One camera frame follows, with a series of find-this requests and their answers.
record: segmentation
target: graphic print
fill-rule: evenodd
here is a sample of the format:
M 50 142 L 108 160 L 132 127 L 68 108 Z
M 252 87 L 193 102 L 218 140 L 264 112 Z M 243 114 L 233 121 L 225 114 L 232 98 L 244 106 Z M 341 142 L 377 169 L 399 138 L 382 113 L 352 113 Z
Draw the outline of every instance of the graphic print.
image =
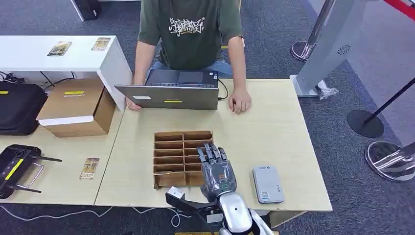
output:
M 198 21 L 190 20 L 174 20 L 170 18 L 170 33 L 176 33 L 178 37 L 185 33 L 202 33 L 204 17 L 200 18 Z

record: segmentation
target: card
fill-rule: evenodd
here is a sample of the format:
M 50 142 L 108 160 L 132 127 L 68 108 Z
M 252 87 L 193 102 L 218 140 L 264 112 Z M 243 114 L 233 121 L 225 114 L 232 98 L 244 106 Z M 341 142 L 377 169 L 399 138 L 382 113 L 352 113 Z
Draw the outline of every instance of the card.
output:
M 47 55 L 62 56 L 65 54 L 71 44 L 72 42 L 58 42 Z
M 111 38 L 98 38 L 91 50 L 105 50 Z
M 95 175 L 96 167 L 98 166 L 99 158 L 87 158 L 84 167 L 82 168 L 80 180 L 91 180 Z

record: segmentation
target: cardboard compartment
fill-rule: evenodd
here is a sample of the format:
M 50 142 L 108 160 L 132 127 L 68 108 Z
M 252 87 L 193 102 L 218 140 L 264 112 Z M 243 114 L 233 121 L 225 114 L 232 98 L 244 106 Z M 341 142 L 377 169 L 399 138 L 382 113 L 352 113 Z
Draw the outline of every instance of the cardboard compartment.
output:
M 184 148 L 203 147 L 204 143 L 212 143 L 212 139 L 201 141 L 184 141 Z
M 154 142 L 154 149 L 182 149 L 182 141 Z
M 153 163 L 154 165 L 183 164 L 183 157 L 155 157 Z
M 199 164 L 201 164 L 199 156 L 185 156 L 184 157 L 184 163 L 185 164 L 189 164 L 189 163 L 199 163 Z
M 213 143 L 211 131 L 154 133 L 154 188 L 200 186 L 202 165 L 196 150 Z
M 154 173 L 166 173 L 166 172 L 174 172 L 174 171 L 184 171 L 183 164 L 161 164 L 161 165 L 154 165 Z
M 204 183 L 203 175 L 201 172 L 186 172 L 186 185 L 188 186 L 200 186 Z
M 205 148 L 201 148 L 201 149 L 202 149 L 203 153 L 206 154 Z M 198 156 L 199 154 L 197 153 L 196 148 L 185 148 L 184 149 L 184 155 L 185 156 L 195 156 L 195 155 Z
M 192 131 L 183 133 L 185 141 L 192 140 L 210 140 L 212 138 L 212 132 L 210 131 Z
M 183 156 L 182 149 L 155 149 L 154 157 L 177 157 Z
M 202 170 L 202 164 L 200 163 L 192 163 L 192 164 L 185 164 L 184 165 L 184 171 L 201 171 Z
M 156 141 L 183 141 L 183 133 L 157 132 L 157 133 L 154 133 L 154 142 Z
M 186 186 L 186 178 L 184 172 L 172 172 L 168 174 L 155 174 L 154 186 L 160 187 L 183 187 Z

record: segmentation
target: metal stand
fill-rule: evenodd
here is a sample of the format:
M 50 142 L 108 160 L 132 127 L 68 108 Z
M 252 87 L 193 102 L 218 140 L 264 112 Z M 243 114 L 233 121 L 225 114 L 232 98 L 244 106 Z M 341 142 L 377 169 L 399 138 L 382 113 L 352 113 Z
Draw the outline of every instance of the metal stand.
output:
M 347 115 L 347 122 L 349 126 L 353 129 L 353 131 L 361 136 L 369 138 L 376 138 L 381 136 L 384 132 L 384 126 L 382 121 L 377 116 L 413 84 L 415 84 L 415 77 L 373 114 L 364 110 L 351 111 Z
M 299 41 L 291 46 L 291 54 L 294 58 L 306 62 L 310 57 L 311 52 L 316 45 L 316 41 L 320 36 L 324 22 L 327 19 L 328 13 L 330 12 L 331 6 L 334 0 L 326 0 L 320 11 L 319 17 L 317 18 L 316 24 L 314 25 L 313 31 L 311 31 L 308 41 Z
M 301 52 L 295 49 L 300 46 L 293 46 L 293 52 L 298 57 L 305 59 L 309 56 L 298 75 L 290 76 L 299 97 L 316 95 L 313 88 L 347 58 L 356 39 L 357 29 L 362 24 L 368 1 L 375 0 L 337 0 L 334 3 L 327 0 L 308 46 Z M 331 14 L 323 29 L 330 7 Z
M 385 179 L 401 182 L 415 176 L 415 163 L 411 157 L 415 154 L 415 142 L 401 148 L 386 142 L 375 141 L 365 152 L 369 166 Z

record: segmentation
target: person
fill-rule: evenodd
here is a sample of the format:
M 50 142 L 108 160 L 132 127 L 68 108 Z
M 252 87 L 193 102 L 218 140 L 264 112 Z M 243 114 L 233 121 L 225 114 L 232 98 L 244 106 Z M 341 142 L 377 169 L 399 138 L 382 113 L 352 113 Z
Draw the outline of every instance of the person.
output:
M 134 85 L 143 85 L 161 38 L 159 60 L 151 69 L 215 70 L 233 76 L 229 108 L 251 108 L 237 0 L 142 0 Z M 221 55 L 228 44 L 231 66 Z M 127 99 L 130 109 L 141 107 Z

